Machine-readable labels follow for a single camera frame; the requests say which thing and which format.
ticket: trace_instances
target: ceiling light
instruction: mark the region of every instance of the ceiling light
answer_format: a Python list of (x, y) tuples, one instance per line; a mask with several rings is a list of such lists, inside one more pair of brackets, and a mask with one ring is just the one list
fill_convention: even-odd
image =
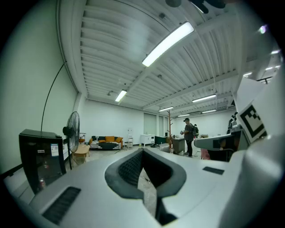
[(194, 31), (194, 28), (189, 22), (185, 22), (176, 30), (170, 33), (164, 40), (162, 40), (152, 52), (143, 60), (142, 64), (150, 66), (159, 56), (166, 52), (172, 45), (177, 43), (183, 37)]
[(266, 32), (266, 25), (261, 26), (261, 27), (259, 28), (259, 32), (260, 32), (261, 34), (264, 34), (264, 33)]
[(195, 100), (193, 100), (192, 102), (199, 102), (199, 101), (206, 100), (206, 99), (210, 99), (210, 98), (214, 98), (214, 97), (216, 97), (215, 94), (210, 95), (210, 96), (206, 96), (206, 97), (203, 97), (203, 98), (195, 99)]
[(207, 113), (207, 112), (215, 112), (216, 110), (211, 110), (211, 111), (205, 111), (205, 112), (202, 112), (202, 113)]
[(272, 51), (271, 54), (274, 55), (274, 54), (277, 54), (279, 52), (280, 52), (280, 50), (276, 50), (276, 51)]
[(126, 94), (126, 91), (122, 90), (120, 94), (117, 96), (116, 101), (119, 102), (122, 99), (122, 97), (125, 96), (125, 94)]
[(161, 109), (161, 110), (159, 110), (159, 112), (163, 112), (163, 111), (165, 111), (165, 110), (169, 110), (169, 109), (173, 109), (174, 107), (169, 107), (169, 108), (166, 108), (166, 109)]
[(182, 116), (190, 116), (190, 114), (186, 114), (186, 115), (180, 115), (180, 116), (178, 116), (178, 117), (182, 117)]
[(245, 73), (245, 74), (244, 74), (244, 77), (245, 77), (245, 76), (248, 76), (248, 75), (251, 75), (251, 74), (252, 74), (252, 72)]

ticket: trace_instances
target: mini fridge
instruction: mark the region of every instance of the mini fridge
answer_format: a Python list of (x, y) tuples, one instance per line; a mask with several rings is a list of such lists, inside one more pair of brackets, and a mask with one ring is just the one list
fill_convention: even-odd
[(23, 168), (35, 194), (66, 173), (62, 142), (52, 132), (25, 129), (19, 134)]

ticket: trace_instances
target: can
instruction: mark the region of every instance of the can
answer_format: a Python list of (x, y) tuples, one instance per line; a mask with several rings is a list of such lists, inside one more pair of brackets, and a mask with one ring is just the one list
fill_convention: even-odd
[(41, 189), (44, 189), (46, 187), (45, 180), (43, 178), (40, 178), (40, 187)]

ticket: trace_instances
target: stand fan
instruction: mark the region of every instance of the stand fan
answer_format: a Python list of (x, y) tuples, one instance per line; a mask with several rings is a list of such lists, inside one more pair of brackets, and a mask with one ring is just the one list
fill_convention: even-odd
[(80, 126), (79, 114), (78, 112), (73, 112), (70, 115), (66, 126), (62, 129), (63, 134), (66, 136), (64, 143), (67, 143), (69, 166), (71, 170), (72, 166), (71, 166), (70, 152), (74, 153), (78, 149), (79, 126)]

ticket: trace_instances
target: wooden side table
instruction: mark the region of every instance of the wooden side table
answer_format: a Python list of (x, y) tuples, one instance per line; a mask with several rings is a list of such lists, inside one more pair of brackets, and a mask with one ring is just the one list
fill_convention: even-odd
[(84, 157), (84, 162), (86, 162), (86, 159), (85, 159), (86, 155), (88, 154), (88, 156), (90, 157), (89, 149), (90, 149), (90, 145), (80, 144), (78, 146), (77, 151), (73, 153), (72, 155), (75, 157)]

